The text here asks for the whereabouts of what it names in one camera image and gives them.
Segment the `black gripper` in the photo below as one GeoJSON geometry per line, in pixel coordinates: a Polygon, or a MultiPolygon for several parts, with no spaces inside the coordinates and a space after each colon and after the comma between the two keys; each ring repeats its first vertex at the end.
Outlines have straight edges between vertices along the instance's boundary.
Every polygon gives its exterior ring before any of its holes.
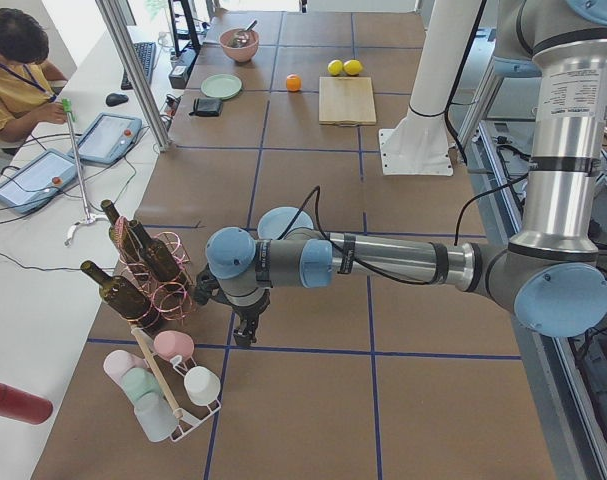
{"type": "Polygon", "coordinates": [[[270,292],[258,288],[247,296],[233,296],[224,290],[219,280],[206,266],[196,276],[193,299],[199,305],[213,301],[230,306],[241,320],[233,332],[235,344],[239,347],[251,347],[256,342],[260,315],[270,304],[270,292]]]}

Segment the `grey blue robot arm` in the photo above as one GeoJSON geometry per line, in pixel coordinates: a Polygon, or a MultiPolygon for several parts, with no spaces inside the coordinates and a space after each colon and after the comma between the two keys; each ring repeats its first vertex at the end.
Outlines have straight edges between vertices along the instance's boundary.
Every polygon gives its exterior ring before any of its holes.
{"type": "Polygon", "coordinates": [[[607,1],[503,1],[496,55],[540,71],[520,230],[506,246],[446,246],[325,233],[299,210],[274,209],[266,232],[227,227],[206,244],[193,297],[240,317],[238,345],[255,341],[277,286],[327,286],[363,271],[410,285],[450,284],[491,299],[525,327],[572,337],[607,313],[607,279],[588,236],[607,104],[607,1]]]}

